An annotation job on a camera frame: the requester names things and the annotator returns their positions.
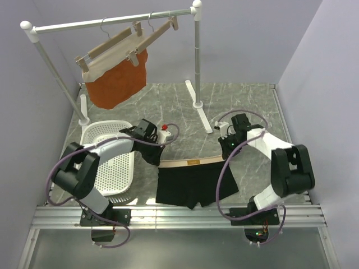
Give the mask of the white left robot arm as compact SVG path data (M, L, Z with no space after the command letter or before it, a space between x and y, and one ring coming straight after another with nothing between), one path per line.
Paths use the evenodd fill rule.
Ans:
M129 215L118 215L113 203L96 189L98 168L110 159L134 151L148 164L159 166L160 156L170 139L166 129L158 129L142 119L138 125L121 129L99 142L87 145L73 142L49 173L48 183L68 192L84 208L84 218L93 219L98 225L127 225Z

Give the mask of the black underwear beige waistband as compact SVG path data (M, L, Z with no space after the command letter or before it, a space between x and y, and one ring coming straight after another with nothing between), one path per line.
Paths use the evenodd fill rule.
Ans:
M155 202L194 209L216 202L218 178L225 160L220 156L203 159L163 160L158 168Z

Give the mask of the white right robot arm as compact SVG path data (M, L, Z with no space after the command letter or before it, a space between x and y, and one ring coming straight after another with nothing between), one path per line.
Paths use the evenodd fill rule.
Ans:
M307 147L272 135L267 130L268 122L260 114L244 109L231 110L215 122L214 128L220 131L219 142L225 160L215 191L217 210L224 218L231 221L249 219L259 224L266 219L267 211L282 206L287 197L314 188L315 177ZM230 217L220 206L220 187L232 158L247 145L270 160L270 184L253 196L247 215Z

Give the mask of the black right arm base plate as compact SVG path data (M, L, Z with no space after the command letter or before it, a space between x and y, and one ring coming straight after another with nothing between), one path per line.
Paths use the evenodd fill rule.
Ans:
M229 213L226 214L231 218L238 218L248 215L247 208L230 208ZM279 214L276 208L261 212L255 216L251 216L244 220L231 220L232 226L263 226L266 225L279 225Z

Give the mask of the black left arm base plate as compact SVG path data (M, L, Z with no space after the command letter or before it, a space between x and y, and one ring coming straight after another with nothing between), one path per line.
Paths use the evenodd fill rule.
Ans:
M129 226L131 220L131 210L125 209L106 209L102 214L96 214L90 209L84 209L80 217L80 226Z

